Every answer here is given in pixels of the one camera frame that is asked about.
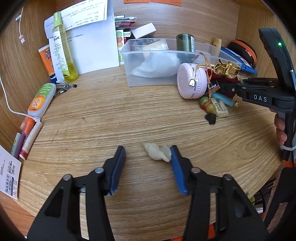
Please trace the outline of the right hand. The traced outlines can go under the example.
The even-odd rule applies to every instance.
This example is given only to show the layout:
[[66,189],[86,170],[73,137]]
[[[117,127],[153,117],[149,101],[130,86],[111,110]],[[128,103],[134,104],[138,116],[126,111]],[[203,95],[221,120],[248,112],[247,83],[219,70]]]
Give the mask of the right hand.
[[280,118],[278,113],[270,109],[272,113],[275,113],[274,117],[274,125],[276,126],[276,135],[277,135],[277,140],[280,145],[284,145],[284,143],[287,141],[287,135],[285,133],[285,121]]

